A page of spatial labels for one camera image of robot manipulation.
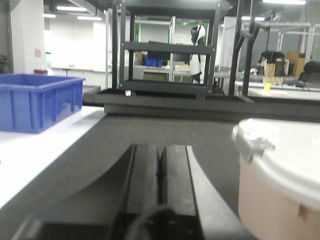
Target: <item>white lid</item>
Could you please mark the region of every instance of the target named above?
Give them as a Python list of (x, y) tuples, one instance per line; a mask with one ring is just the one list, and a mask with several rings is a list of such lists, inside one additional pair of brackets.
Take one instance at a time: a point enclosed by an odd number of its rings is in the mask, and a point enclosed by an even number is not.
[(234, 127), (232, 139), (269, 183), (320, 211), (320, 124), (248, 119)]

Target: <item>plastic crate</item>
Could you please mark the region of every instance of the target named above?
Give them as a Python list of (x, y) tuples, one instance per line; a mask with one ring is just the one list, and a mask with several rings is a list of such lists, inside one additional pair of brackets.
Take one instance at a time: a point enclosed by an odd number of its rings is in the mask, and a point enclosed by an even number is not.
[(157, 65), (157, 59), (153, 59), (153, 58), (148, 58), (148, 55), (143, 55), (143, 62), (145, 66), (149, 66), (149, 67), (162, 67), (162, 60), (158, 60), (158, 65)]
[(84, 77), (0, 75), (0, 131), (40, 133), (81, 110)]

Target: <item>metal shelf rack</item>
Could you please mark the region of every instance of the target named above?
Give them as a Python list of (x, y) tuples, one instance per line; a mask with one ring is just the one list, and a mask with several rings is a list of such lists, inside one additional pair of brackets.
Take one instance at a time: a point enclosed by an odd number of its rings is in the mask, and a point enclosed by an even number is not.
[[(122, 0), (120, 24), (120, 68), (119, 88), (132, 91), (147, 91), (160, 93), (192, 94), (200, 98), (212, 94), (214, 80), (214, 66), (216, 60), (221, 1), (190, 0)], [(126, 15), (130, 15), (130, 41), (125, 41)], [(188, 20), (204, 20), (209, 22), (207, 45), (177, 45), (171, 43), (140, 43), (135, 42), (136, 16), (167, 16), (171, 17), (173, 24), (170, 34), (174, 34), (175, 18)], [(129, 74), (125, 79), (125, 50), (129, 51)], [(134, 51), (152, 51), (170, 54), (201, 54), (206, 55), (205, 73), (203, 84), (187, 84), (169, 82), (157, 82), (133, 79)]]

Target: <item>cup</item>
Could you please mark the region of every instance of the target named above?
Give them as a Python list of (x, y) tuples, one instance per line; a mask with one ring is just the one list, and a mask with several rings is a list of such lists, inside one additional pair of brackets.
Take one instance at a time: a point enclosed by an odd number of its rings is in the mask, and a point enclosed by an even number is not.
[(270, 89), (271, 89), (271, 82), (265, 82), (264, 83), (264, 90), (270, 91)]

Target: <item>white container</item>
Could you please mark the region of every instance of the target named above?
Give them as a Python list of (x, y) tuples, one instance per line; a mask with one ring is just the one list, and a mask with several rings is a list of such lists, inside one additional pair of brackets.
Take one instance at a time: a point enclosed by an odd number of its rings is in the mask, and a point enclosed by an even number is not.
[(243, 120), (239, 215), (260, 240), (320, 240), (320, 124)]

